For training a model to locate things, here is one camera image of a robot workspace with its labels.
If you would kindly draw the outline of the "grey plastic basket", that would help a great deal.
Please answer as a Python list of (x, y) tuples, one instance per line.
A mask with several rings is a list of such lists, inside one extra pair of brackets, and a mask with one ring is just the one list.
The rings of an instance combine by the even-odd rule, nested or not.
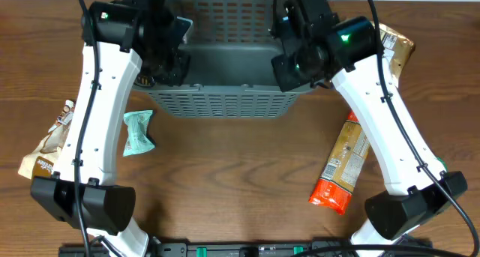
[(286, 0), (166, 0), (179, 17), (191, 19), (190, 56), (181, 85), (158, 81), (133, 88), (180, 118), (278, 118), (297, 98), (312, 92), (302, 85), (282, 92), (271, 60), (282, 54), (269, 34), (275, 5)]

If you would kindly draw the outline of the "gold foil food bag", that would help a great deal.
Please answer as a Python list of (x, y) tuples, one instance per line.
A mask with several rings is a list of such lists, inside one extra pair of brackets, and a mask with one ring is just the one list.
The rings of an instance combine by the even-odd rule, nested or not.
[(398, 88), (401, 72), (414, 53), (416, 45), (405, 35), (385, 24), (379, 24), (379, 31), (384, 47), (383, 57), (389, 62), (393, 83)]

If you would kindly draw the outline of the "teal snack wrapper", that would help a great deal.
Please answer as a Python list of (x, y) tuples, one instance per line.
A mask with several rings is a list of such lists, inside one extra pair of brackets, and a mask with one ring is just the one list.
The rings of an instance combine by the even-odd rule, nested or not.
[(155, 148), (153, 142), (147, 136), (147, 129), (152, 110), (127, 112), (124, 114), (124, 123), (127, 125), (127, 141), (123, 156), (132, 156), (146, 153)]

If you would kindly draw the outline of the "orange pasta packet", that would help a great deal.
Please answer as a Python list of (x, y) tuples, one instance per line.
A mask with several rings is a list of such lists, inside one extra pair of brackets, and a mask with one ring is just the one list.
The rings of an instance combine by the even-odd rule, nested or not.
[(309, 202), (345, 214), (370, 146), (359, 120), (350, 112)]

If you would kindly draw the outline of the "green lid jar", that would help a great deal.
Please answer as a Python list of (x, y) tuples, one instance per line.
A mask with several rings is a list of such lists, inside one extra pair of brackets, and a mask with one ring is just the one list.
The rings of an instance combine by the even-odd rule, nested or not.
[(444, 160), (442, 160), (440, 157), (437, 157), (437, 159), (438, 159), (438, 161), (441, 162), (444, 170), (447, 172), (449, 169), (448, 169), (448, 167), (447, 167), (447, 165), (446, 165), (446, 162), (445, 162)]

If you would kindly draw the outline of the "Kleenex tissue multipack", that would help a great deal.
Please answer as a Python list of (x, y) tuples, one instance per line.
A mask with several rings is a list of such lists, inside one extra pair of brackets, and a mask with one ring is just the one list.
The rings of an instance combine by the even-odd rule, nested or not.
[(193, 31), (194, 22), (192, 19), (177, 16), (175, 18), (175, 38), (179, 43), (186, 44)]

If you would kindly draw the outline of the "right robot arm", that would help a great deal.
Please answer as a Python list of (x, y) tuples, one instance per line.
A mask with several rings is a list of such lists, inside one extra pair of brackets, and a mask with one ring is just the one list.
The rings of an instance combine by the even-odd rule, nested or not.
[(273, 0), (271, 35), (283, 46), (271, 64), (279, 89), (333, 88), (347, 102), (370, 143), (385, 189), (367, 199), (366, 222), (338, 246), (310, 254), (444, 256), (409, 233), (443, 211), (458, 209), (467, 190), (429, 149), (398, 90), (392, 48), (399, 41), (370, 17), (341, 20), (328, 0)]

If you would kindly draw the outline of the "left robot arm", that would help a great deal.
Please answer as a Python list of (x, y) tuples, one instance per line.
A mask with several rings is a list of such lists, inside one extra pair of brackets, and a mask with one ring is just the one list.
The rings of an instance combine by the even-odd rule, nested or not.
[(31, 197), (111, 256), (147, 256), (149, 235), (136, 223), (136, 193), (116, 183), (116, 150), (135, 80), (181, 85), (190, 57), (179, 49), (193, 23), (166, 0), (95, 1), (82, 6), (82, 78), (69, 133), (52, 173), (34, 176)]

